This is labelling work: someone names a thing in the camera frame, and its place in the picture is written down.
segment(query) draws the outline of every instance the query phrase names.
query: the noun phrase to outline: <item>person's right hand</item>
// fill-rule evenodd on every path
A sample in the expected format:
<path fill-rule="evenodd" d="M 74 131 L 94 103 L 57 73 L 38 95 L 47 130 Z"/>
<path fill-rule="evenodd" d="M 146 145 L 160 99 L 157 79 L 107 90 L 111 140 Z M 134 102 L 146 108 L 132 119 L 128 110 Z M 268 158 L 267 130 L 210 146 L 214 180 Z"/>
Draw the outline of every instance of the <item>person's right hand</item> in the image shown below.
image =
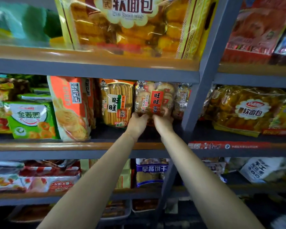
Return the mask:
<path fill-rule="evenodd" d="M 164 110 L 165 113 L 163 117 L 160 117 L 156 114 L 153 115 L 155 127 L 161 136 L 168 132 L 174 132 L 172 125 L 174 119 L 170 116 L 170 111 L 168 108 L 164 108 Z"/>

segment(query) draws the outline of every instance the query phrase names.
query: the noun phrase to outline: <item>shelf post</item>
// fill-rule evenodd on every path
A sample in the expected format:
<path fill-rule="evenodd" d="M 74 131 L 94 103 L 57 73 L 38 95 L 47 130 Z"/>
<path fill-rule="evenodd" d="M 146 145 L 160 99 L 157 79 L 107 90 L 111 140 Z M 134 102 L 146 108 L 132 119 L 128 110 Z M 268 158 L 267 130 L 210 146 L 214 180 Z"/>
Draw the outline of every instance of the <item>shelf post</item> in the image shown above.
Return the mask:
<path fill-rule="evenodd" d="M 184 112 L 182 128 L 185 132 L 193 132 L 198 115 L 201 113 L 221 56 L 229 40 L 235 19 L 243 0 L 219 0 L 215 17 L 209 32 L 200 67 L 200 83 L 194 84 L 191 96 Z"/>
<path fill-rule="evenodd" d="M 168 170 L 166 171 L 164 178 L 164 183 L 162 185 L 161 198 L 159 199 L 157 209 L 151 221 L 151 226 L 150 226 L 151 229 L 157 228 L 159 218 L 166 204 L 166 201 L 170 195 L 176 174 L 177 174 L 177 168 L 174 165 L 173 161 L 170 160 L 170 165 L 168 166 Z"/>

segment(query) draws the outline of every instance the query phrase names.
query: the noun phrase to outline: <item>forearm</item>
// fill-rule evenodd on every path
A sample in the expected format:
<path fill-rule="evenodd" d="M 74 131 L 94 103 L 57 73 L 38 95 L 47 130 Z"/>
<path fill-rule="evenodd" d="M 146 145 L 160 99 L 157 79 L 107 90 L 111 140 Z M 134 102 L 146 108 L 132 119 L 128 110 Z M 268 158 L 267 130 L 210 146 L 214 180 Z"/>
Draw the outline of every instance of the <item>forearm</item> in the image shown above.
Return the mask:
<path fill-rule="evenodd" d="M 130 155 L 135 140 L 127 133 L 58 201 L 41 228 L 95 228 Z"/>
<path fill-rule="evenodd" d="M 178 135 L 167 133 L 162 141 L 208 229 L 264 228 Z"/>

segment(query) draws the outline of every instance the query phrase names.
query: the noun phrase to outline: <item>person's right arm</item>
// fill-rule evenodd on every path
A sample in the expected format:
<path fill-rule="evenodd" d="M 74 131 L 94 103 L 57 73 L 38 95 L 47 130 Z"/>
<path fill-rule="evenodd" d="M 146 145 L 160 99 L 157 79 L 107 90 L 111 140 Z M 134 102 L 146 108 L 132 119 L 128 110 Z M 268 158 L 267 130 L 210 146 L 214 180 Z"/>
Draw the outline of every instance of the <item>person's right arm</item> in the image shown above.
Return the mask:
<path fill-rule="evenodd" d="M 174 132 L 167 117 L 154 115 L 153 119 L 162 142 L 208 229 L 264 229 L 251 210 Z"/>

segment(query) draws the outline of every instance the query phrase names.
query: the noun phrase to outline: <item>red oval logo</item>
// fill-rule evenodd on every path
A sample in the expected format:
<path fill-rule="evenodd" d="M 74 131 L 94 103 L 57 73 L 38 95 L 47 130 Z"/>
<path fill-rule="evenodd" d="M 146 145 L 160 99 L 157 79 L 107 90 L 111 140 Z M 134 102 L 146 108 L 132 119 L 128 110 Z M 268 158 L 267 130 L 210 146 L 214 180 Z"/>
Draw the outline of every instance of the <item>red oval logo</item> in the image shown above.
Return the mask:
<path fill-rule="evenodd" d="M 251 101 L 251 102 L 246 103 L 246 105 L 249 108 L 260 108 L 260 107 L 264 106 L 265 104 L 262 102 L 258 102 L 258 101 Z"/>

